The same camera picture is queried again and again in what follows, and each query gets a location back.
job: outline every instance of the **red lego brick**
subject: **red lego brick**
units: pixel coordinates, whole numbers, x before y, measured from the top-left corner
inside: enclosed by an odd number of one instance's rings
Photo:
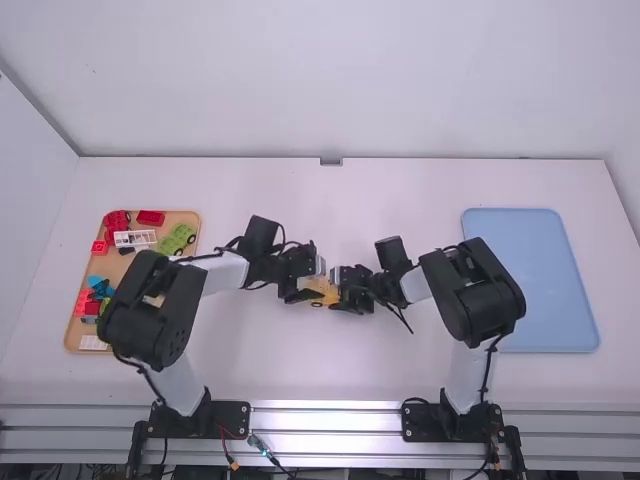
[[[141,225],[151,225],[152,227],[161,227],[164,223],[164,213],[154,212],[152,210],[140,210],[136,217],[136,222]]]
[[[109,244],[106,240],[96,240],[91,245],[91,253],[93,255],[106,255],[109,252]]]
[[[104,226],[115,232],[126,230],[130,221],[131,215],[129,215],[126,210],[114,210],[113,212],[107,213],[102,219]]]
[[[78,295],[78,300],[76,300],[76,306],[73,309],[73,314],[76,317],[81,317],[82,315],[85,314],[85,306],[89,301],[89,295],[92,292],[93,292],[93,289],[91,288],[84,288],[80,290],[80,294]]]
[[[100,304],[98,300],[90,300],[84,304],[85,315],[100,315]]]
[[[104,232],[104,241],[107,242],[107,245],[114,246],[116,241],[113,239],[113,232],[119,232],[120,230],[114,230],[112,228],[107,228]]]

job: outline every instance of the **metal frame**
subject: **metal frame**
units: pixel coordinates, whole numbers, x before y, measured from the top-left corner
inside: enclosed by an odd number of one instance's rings
[[[291,467],[477,468],[479,444],[409,444],[398,402],[254,401],[251,427]],[[509,408],[531,470],[640,471],[640,409]],[[126,462],[142,405],[0,405],[0,463]],[[244,441],[229,441],[240,465],[269,466]],[[158,463],[163,440],[146,444],[143,463]],[[224,465],[218,440],[170,440],[167,464]]]

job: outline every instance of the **wooden tray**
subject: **wooden tray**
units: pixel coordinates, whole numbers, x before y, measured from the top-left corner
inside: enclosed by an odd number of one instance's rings
[[[194,255],[196,252],[196,245],[198,244],[198,238],[200,237],[200,215],[192,211],[183,210],[161,210],[165,214],[165,220],[161,227],[151,227],[149,225],[141,225],[136,222],[136,217],[140,210],[127,210],[131,215],[131,223],[129,226],[132,230],[149,230],[154,229],[158,240],[169,234],[171,228],[177,223],[186,223],[191,228],[196,230],[196,241],[191,245],[188,245],[184,249],[185,256]],[[104,240],[105,227],[102,224],[102,218],[98,220],[100,222],[100,228],[96,235],[96,240]],[[78,296],[82,290],[90,288],[87,283],[89,275],[100,275],[103,278],[109,279],[109,286],[117,288],[124,273],[131,265],[135,253],[129,255],[120,255],[118,249],[114,246],[109,247],[109,251],[106,255],[93,255],[91,252],[91,245],[87,245],[87,253],[89,255],[89,261],[87,262],[87,268],[82,278],[82,283],[78,291]],[[105,353],[111,352],[111,347],[99,341],[95,325],[87,325],[82,323],[80,316],[74,315],[74,308],[71,310],[71,318],[67,326],[67,331],[64,336],[64,347],[67,351],[72,353]]]

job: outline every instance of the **table surface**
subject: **table surface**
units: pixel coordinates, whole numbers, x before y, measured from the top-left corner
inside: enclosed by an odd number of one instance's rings
[[[63,336],[96,226],[118,208],[194,209],[198,252],[242,234],[252,214],[313,239],[328,265],[374,269],[373,243],[399,234],[410,258],[463,239],[470,207],[545,207],[564,221],[602,344],[593,354],[504,354],[494,399],[512,405],[640,410],[640,249],[603,161],[492,159],[96,158],[78,166],[0,365],[0,403],[145,405],[151,393],[110,356],[65,351]],[[187,352],[218,398],[436,398],[453,340],[433,302],[411,336],[388,312],[285,306],[275,287],[204,299]]]

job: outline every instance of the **yellow object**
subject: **yellow object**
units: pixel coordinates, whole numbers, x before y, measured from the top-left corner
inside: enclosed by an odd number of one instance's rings
[[[100,304],[100,312],[99,312],[100,315],[104,313],[110,301],[111,301],[110,297],[105,297],[104,300],[102,300],[102,303]]]
[[[313,307],[328,307],[329,305],[340,302],[340,292],[338,291],[338,287],[329,282],[329,277],[316,276],[307,278],[300,288],[308,288],[324,295],[322,298],[309,300]]]

